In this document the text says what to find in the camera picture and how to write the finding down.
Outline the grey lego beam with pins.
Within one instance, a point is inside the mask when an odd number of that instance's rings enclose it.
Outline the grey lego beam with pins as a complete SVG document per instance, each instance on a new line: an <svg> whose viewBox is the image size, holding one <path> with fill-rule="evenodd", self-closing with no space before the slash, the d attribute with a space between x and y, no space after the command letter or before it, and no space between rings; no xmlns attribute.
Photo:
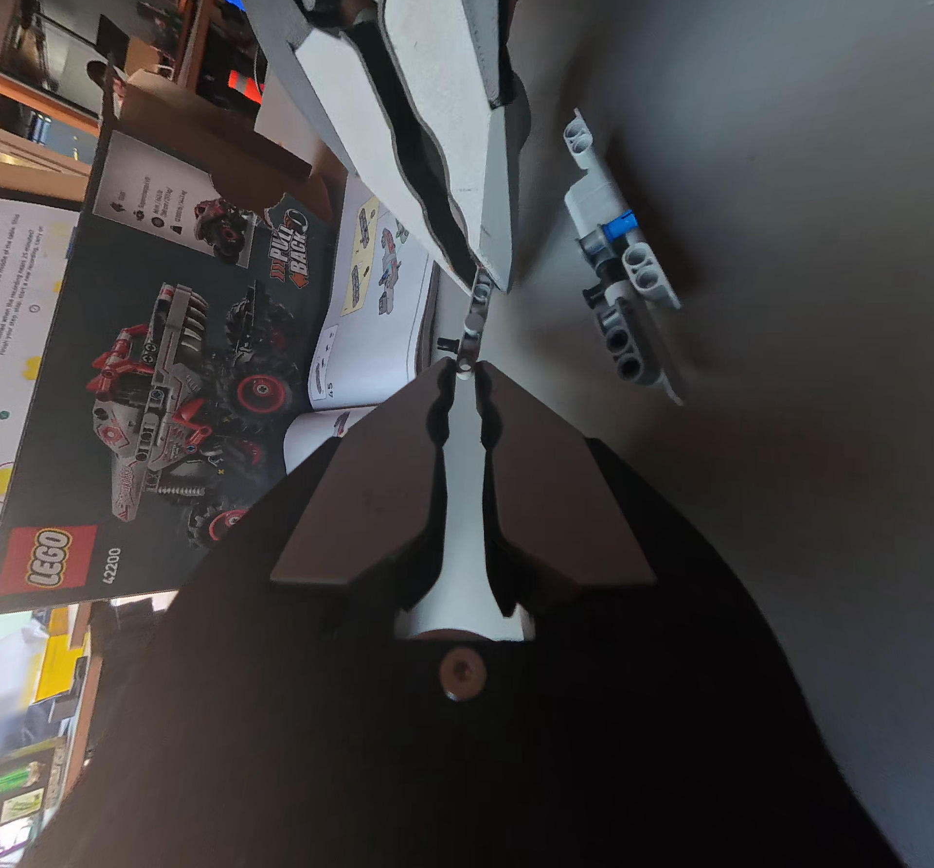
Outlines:
<svg viewBox="0 0 934 868"><path fill-rule="evenodd" d="M473 279L473 288L464 316L461 337L435 337L435 347L441 354L454 358L458 379L466 381L480 360L485 324L496 285L489 273L478 266Z"/></svg>

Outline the lego instruction booklet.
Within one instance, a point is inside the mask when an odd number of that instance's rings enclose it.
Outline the lego instruction booklet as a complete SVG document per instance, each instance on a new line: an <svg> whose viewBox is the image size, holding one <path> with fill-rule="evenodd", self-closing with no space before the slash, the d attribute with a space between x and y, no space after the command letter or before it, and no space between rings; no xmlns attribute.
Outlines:
<svg viewBox="0 0 934 868"><path fill-rule="evenodd" d="M328 310L307 380L311 412L288 427L291 473L342 438L431 361L439 269L357 177L347 178Z"/></svg>

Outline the dark printed lego set box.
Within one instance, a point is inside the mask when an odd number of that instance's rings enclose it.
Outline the dark printed lego set box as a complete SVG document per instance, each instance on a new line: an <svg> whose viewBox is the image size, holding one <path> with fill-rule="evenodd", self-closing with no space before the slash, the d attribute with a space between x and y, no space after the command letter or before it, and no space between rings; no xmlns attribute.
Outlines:
<svg viewBox="0 0 934 868"><path fill-rule="evenodd" d="M2 612L179 589L285 474L332 283L305 161L153 73L112 91L2 505Z"/></svg>

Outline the wooden shelf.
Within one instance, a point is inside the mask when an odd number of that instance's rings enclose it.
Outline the wooden shelf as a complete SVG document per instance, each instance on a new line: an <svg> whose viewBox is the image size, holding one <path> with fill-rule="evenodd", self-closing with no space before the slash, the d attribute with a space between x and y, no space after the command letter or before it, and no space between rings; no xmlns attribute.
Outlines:
<svg viewBox="0 0 934 868"><path fill-rule="evenodd" d="M58 129L72 144L68 153L61 153L31 138L27 128L17 134L3 127L2 198L80 211L89 190L100 120L91 111L6 73L1 75L1 96L2 104L17 104L25 115Z"/></svg>

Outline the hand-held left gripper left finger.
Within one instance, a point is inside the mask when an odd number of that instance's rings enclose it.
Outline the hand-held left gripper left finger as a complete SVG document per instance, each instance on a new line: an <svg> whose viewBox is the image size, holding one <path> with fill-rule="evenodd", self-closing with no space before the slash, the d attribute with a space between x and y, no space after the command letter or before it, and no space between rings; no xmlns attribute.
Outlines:
<svg viewBox="0 0 934 868"><path fill-rule="evenodd" d="M454 361L432 364L338 442L271 581L362 592L408 612L437 582Z"/></svg>

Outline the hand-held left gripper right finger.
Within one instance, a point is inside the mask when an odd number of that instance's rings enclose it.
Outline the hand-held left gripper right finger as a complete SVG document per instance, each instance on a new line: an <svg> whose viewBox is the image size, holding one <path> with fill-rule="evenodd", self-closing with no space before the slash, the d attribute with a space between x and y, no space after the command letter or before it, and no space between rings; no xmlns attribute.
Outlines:
<svg viewBox="0 0 934 868"><path fill-rule="evenodd" d="M504 616L534 618L658 579L585 436L494 365L475 368L485 571Z"/></svg>

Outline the grey technic sub-assembly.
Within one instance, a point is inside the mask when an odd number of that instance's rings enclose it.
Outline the grey technic sub-assembly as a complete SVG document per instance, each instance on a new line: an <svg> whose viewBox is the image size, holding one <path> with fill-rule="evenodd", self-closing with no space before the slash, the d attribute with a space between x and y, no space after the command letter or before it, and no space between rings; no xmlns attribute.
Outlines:
<svg viewBox="0 0 934 868"><path fill-rule="evenodd" d="M681 301L579 109L562 137L581 174L564 203L579 251L596 279L582 296L616 375L627 384L660 390L683 406L686 383L652 314L652 309L679 311Z"/></svg>

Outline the white printed paper sheet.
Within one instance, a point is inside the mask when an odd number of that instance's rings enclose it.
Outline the white printed paper sheet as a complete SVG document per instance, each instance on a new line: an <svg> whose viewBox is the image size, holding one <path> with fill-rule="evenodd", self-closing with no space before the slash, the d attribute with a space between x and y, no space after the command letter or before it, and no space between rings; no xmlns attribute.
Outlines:
<svg viewBox="0 0 934 868"><path fill-rule="evenodd" d="M1 497L12 477L77 218L74 210L1 199Z"/></svg>

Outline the yellow box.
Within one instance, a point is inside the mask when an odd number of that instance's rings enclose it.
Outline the yellow box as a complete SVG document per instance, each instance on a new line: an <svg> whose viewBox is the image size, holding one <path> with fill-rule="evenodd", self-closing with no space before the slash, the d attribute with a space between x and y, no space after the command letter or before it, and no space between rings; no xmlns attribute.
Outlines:
<svg viewBox="0 0 934 868"><path fill-rule="evenodd" d="M30 704L39 722L59 725L76 714L90 665L90 610L82 602L36 614L48 635Z"/></svg>

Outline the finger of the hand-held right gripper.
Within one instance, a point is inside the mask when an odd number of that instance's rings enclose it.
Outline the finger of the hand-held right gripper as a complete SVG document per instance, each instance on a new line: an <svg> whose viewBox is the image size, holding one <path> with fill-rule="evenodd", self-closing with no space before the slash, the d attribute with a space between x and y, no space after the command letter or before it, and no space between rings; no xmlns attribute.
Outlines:
<svg viewBox="0 0 934 868"><path fill-rule="evenodd" d="M380 28L311 31L295 53L342 147L340 159L461 290L476 265L434 139L416 117Z"/></svg>
<svg viewBox="0 0 934 868"><path fill-rule="evenodd" d="M519 155L530 107L508 48L520 0L368 0L358 38L391 125L394 158L451 278L515 277Z"/></svg>

